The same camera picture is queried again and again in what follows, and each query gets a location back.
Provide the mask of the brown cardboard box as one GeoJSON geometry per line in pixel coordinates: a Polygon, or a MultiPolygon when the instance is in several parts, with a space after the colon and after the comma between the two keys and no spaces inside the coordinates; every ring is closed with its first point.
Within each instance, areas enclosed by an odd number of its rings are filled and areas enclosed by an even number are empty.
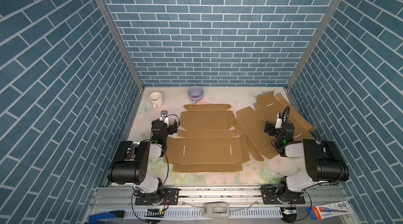
{"type": "Polygon", "coordinates": [[[177,137],[167,140],[176,173],[240,172],[250,161],[246,136],[235,128],[229,104],[187,104],[177,137]]]}

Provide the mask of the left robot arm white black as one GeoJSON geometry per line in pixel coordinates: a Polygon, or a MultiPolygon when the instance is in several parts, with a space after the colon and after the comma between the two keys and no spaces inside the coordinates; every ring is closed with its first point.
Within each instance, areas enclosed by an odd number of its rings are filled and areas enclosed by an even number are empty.
{"type": "Polygon", "coordinates": [[[180,120],[169,124],[166,116],[161,120],[152,121],[149,139],[139,143],[121,141],[107,172],[108,182],[131,184],[134,191],[144,197],[162,198],[165,183],[148,172],[149,157],[152,150],[157,150],[157,157],[167,158],[168,136],[177,133],[179,126],[180,120]]]}

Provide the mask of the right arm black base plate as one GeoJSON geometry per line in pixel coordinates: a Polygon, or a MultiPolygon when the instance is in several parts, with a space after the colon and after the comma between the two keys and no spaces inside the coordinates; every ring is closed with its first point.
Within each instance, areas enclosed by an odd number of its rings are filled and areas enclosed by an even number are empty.
{"type": "Polygon", "coordinates": [[[260,187],[262,200],[265,205],[275,204],[305,204],[305,199],[302,196],[303,193],[289,191],[274,186],[262,186],[260,187]]]}

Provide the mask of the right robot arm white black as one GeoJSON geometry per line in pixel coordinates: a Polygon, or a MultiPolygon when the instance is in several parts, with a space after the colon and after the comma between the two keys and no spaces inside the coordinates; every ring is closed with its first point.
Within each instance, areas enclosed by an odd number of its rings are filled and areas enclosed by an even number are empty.
{"type": "Polygon", "coordinates": [[[349,169],[334,142],[314,139],[295,141],[292,138],[294,125],[281,120],[266,122],[264,132],[275,137],[272,146],[281,157],[305,161],[305,168],[280,180],[276,192],[279,198],[285,197],[290,201],[311,187],[349,179],[349,169]]]}

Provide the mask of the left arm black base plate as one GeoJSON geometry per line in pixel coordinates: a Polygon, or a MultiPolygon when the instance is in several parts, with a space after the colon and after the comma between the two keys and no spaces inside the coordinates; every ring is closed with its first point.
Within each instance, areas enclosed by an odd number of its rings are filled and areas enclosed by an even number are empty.
{"type": "Polygon", "coordinates": [[[134,190],[136,206],[159,206],[177,205],[179,188],[161,188],[156,193],[142,193],[139,189],[134,190]]]}

